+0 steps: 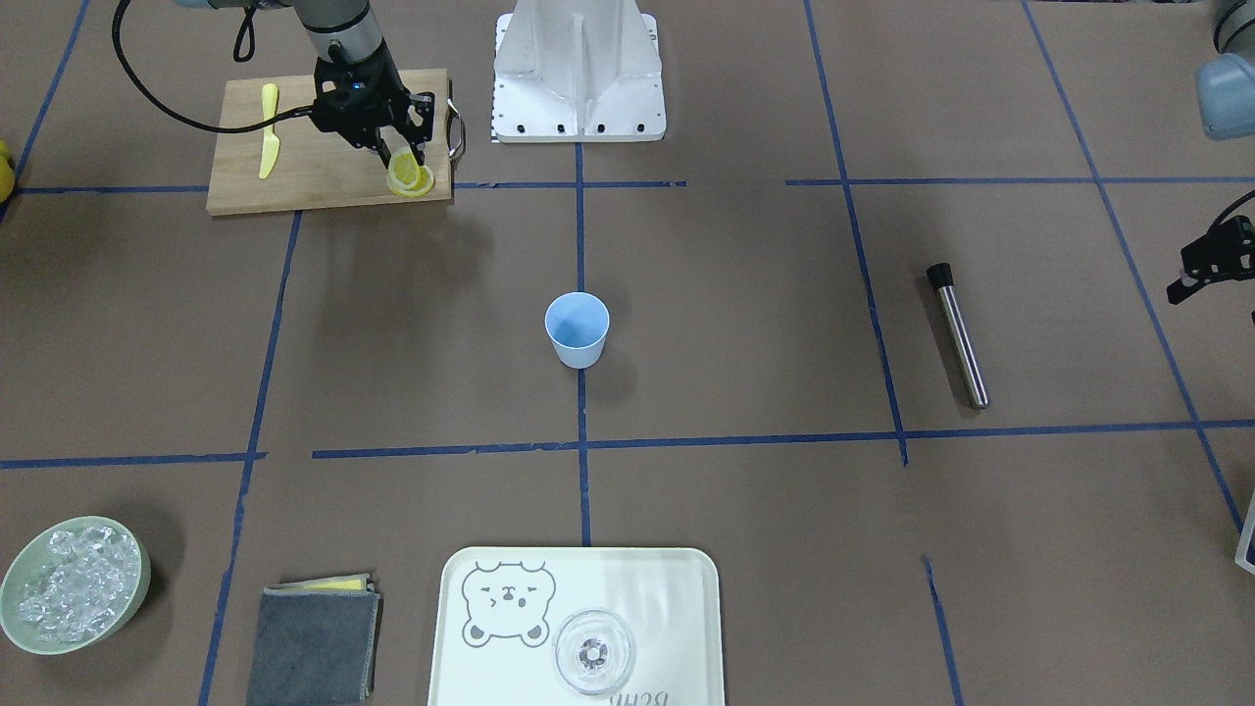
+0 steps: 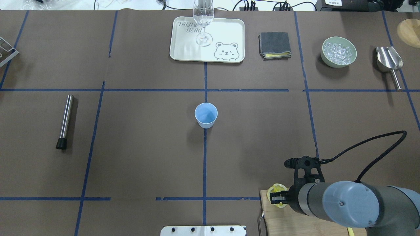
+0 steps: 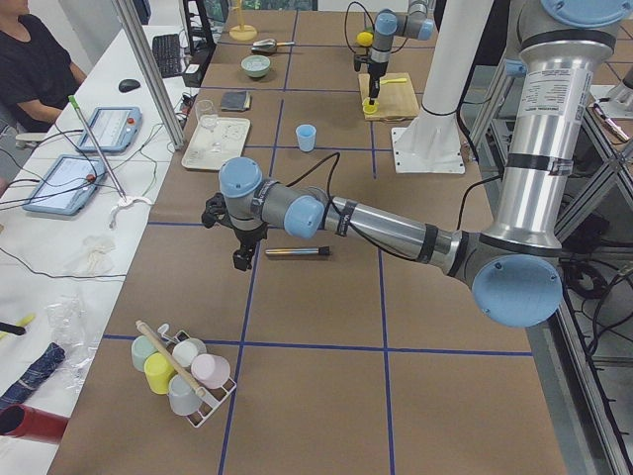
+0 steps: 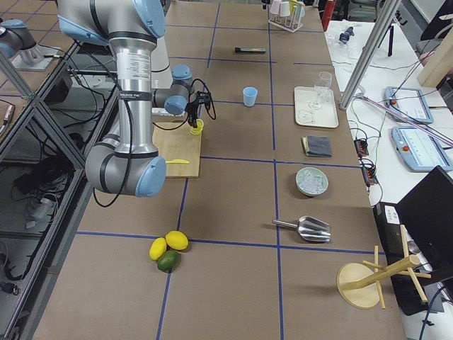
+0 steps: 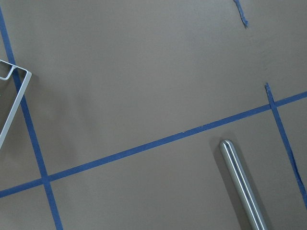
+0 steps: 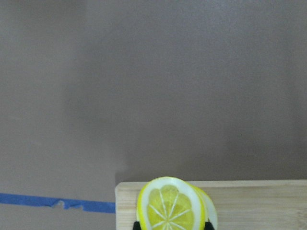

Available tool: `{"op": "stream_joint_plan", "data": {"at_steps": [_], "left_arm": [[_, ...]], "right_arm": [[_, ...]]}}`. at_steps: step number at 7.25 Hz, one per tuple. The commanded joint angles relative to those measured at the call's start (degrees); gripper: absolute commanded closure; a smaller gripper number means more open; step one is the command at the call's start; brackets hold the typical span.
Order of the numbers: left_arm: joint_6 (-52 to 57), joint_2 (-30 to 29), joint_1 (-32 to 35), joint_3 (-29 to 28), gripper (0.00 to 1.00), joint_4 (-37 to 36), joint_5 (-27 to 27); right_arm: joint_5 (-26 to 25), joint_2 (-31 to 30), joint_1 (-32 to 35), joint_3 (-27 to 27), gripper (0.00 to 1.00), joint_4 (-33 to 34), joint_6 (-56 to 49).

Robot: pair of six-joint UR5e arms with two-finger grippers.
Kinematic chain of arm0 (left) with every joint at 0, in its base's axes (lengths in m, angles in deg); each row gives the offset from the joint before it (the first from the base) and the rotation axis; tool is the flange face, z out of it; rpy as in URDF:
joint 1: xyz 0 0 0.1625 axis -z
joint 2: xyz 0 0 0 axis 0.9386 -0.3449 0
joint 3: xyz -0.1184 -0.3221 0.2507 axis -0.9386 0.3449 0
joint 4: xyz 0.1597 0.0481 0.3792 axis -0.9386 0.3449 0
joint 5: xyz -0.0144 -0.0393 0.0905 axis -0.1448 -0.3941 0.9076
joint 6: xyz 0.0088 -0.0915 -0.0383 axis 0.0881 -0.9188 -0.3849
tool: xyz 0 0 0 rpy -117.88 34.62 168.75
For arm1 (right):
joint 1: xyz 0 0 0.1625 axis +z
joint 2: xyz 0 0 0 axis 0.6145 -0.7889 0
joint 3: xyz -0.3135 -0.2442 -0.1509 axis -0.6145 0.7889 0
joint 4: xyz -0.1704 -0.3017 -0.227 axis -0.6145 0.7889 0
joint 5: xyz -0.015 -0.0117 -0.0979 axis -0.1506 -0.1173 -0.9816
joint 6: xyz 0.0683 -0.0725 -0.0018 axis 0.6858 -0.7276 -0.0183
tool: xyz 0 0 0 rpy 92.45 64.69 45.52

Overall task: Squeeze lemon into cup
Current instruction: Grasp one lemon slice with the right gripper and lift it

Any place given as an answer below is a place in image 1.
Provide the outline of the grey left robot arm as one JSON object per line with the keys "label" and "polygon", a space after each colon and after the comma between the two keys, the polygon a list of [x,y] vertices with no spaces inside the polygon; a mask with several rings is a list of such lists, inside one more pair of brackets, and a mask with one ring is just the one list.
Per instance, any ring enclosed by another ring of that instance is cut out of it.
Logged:
{"label": "grey left robot arm", "polygon": [[[1201,124],[1212,140],[1254,134],[1252,26],[1252,1],[1219,5],[1212,20],[1212,48],[1219,55],[1195,76]],[[1180,250],[1180,276],[1166,286],[1168,303],[1183,303],[1209,285],[1254,277],[1252,198],[1251,189],[1242,193]]]}

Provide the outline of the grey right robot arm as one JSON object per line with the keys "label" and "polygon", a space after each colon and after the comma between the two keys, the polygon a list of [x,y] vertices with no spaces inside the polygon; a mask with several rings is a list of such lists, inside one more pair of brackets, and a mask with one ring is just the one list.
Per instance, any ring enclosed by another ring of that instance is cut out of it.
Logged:
{"label": "grey right robot arm", "polygon": [[310,120],[390,166],[393,150],[382,130],[394,129],[425,166],[433,138],[435,97],[413,93],[402,80],[369,1],[179,1],[193,9],[241,9],[246,14],[292,8],[318,51]]}

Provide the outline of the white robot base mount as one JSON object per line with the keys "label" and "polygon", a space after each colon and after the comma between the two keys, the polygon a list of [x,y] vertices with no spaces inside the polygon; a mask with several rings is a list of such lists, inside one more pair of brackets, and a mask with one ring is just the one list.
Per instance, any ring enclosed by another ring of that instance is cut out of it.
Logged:
{"label": "white robot base mount", "polygon": [[631,143],[665,138],[656,18],[635,1],[520,1],[494,30],[489,138]]}

